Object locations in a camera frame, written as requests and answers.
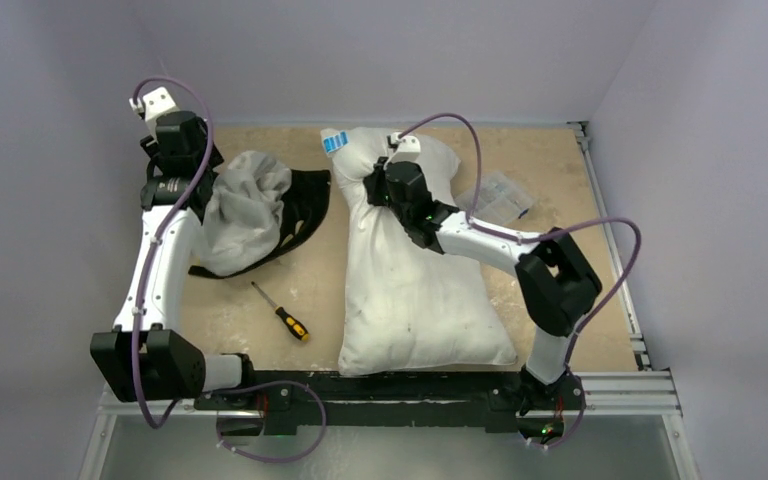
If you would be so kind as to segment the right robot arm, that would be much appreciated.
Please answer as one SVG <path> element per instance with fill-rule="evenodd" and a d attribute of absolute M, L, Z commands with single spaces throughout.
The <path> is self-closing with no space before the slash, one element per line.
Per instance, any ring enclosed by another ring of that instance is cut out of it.
<path fill-rule="evenodd" d="M 388 208 L 411 241 L 438 254 L 489 265 L 514 277 L 536 334 L 522 369 L 521 392 L 544 407 L 561 391 L 577 327 L 594 312 L 603 286 L 570 233 L 504 229 L 470 220 L 465 211 L 436 200 L 421 167 L 382 157 L 363 180 L 367 201 Z"/>

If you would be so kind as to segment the white pillow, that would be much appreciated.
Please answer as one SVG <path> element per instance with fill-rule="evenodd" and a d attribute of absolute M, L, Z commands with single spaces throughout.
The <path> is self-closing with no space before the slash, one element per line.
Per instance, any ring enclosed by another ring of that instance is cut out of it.
<path fill-rule="evenodd" d="M 450 365 L 508 366 L 515 346 L 487 296 L 479 263 L 415 245 L 363 184 L 389 130 L 321 130 L 349 211 L 343 376 Z"/>

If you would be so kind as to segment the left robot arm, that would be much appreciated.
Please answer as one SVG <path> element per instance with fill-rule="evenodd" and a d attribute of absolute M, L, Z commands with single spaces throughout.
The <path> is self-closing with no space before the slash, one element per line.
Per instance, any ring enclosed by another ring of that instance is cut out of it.
<path fill-rule="evenodd" d="M 193 248 L 212 196 L 213 149 L 199 170 L 208 132 L 191 111 L 160 115 L 155 133 L 143 138 L 149 157 L 140 192 L 141 245 L 124 304 L 112 329 L 96 333 L 90 355 L 122 402 L 195 399 L 219 390 L 232 408 L 257 399 L 258 382 L 244 354 L 207 355 L 178 331 L 181 300 Z"/>

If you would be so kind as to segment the black floral pillowcase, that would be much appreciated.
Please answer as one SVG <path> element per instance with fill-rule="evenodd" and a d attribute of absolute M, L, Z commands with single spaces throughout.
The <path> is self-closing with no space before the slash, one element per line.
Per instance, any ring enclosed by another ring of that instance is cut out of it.
<path fill-rule="evenodd" d="M 249 150 L 218 175 L 188 274 L 225 279 L 256 269 L 308 241 L 328 213 L 331 172 L 297 170 Z"/>

